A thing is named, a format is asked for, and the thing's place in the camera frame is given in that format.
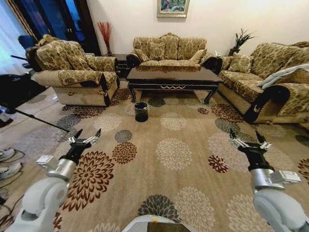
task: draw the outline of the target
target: picture frame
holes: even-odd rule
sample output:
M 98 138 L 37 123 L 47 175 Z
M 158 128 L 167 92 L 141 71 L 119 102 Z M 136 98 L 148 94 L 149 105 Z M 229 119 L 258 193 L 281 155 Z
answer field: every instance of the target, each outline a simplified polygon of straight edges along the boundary
M 158 0 L 157 17 L 186 18 L 190 0 Z

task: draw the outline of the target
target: wire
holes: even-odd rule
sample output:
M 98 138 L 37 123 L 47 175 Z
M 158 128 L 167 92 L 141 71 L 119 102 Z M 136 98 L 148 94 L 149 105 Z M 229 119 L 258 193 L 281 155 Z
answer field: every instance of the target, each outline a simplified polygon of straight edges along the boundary
M 15 206 L 17 205 L 17 203 L 18 203 L 23 197 L 24 197 L 24 195 L 22 195 L 22 196 L 14 203 L 12 209 L 10 209 L 10 208 L 9 208 L 8 206 L 6 206 L 6 205 L 2 205 L 2 206 L 6 207 L 6 208 L 9 210 L 9 214 L 8 214 L 8 215 L 5 215 L 3 218 L 0 219 L 0 221 L 1 221 L 0 227 L 4 224 L 4 222 L 6 221 L 6 219 L 7 219 L 9 216 L 10 216 L 12 219 L 14 218 L 14 217 L 12 216 L 12 212 L 14 211 Z
M 8 183 L 8 184 L 6 184 L 6 185 L 3 185 L 3 186 L 0 186 L 0 189 L 3 188 L 3 187 L 5 187 L 5 186 L 10 185 L 10 184 L 13 183 L 15 180 L 17 180 L 17 179 L 22 175 L 23 171 L 19 171 L 19 172 L 17 172 L 17 173 L 20 173 L 20 175 L 19 175 L 18 177 L 16 177 L 14 180 L 12 180 L 10 183 Z
M 1 163 L 12 163 L 12 162 L 15 162 L 15 161 L 17 161 L 17 160 L 20 160 L 21 158 L 23 158 L 23 157 L 26 155 L 23 151 L 17 150 L 17 149 L 15 149 L 15 148 L 14 148 L 14 150 L 20 152 L 20 153 L 22 154 L 22 156 L 19 157 L 18 159 L 12 160 L 12 161 L 6 162 L 7 160 L 9 160 L 9 159 L 12 158 L 12 157 L 10 157 L 10 158 L 5 159 L 5 160 L 2 160 L 2 161 L 0 161 L 0 162 L 1 162 Z

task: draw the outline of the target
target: white wall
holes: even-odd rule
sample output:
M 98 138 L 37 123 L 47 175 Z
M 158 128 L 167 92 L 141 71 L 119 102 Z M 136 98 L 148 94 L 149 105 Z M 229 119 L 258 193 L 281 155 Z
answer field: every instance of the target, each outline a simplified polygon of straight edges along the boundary
M 111 51 L 126 54 L 136 36 L 207 39 L 209 52 L 226 55 L 240 28 L 258 36 L 241 47 L 249 55 L 262 42 L 284 44 L 309 40 L 309 0 L 190 0 L 187 18 L 157 18 L 157 0 L 87 0 L 102 54 L 105 43 L 96 25 L 112 24 Z

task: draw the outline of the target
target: white shoe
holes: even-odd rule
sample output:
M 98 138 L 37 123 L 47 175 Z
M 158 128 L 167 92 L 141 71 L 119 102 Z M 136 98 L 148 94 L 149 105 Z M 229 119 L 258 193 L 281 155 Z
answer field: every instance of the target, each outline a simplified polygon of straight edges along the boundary
M 14 148 L 8 148 L 0 151 L 0 161 L 8 160 L 15 155 L 16 151 Z
M 23 167 L 22 163 L 15 163 L 9 167 L 0 168 L 0 180 L 9 178 L 18 173 Z

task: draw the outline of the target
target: loveseat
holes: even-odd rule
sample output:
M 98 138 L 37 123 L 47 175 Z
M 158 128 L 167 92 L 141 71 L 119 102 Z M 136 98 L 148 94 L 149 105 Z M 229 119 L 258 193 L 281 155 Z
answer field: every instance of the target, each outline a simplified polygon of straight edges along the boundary
M 26 56 L 43 86 L 52 86 L 59 102 L 66 105 L 109 106 L 119 88 L 116 58 L 84 53 L 75 41 L 55 40 L 31 47 Z
M 249 72 L 229 71 L 233 57 L 210 55 L 206 68 L 218 70 L 224 80 L 219 92 L 248 122 L 303 123 L 309 120 L 309 72 L 297 69 L 266 89 L 257 86 L 279 70 L 308 63 L 306 43 L 262 43 L 251 54 Z
M 172 33 L 161 37 L 136 37 L 133 41 L 134 49 L 126 57 L 127 65 L 130 68 L 136 66 L 200 68 L 202 61 L 206 60 L 204 58 L 207 52 L 206 42 L 203 38 L 181 38 Z M 157 48 L 152 49 L 151 43 L 163 44 L 164 51 L 161 53 Z

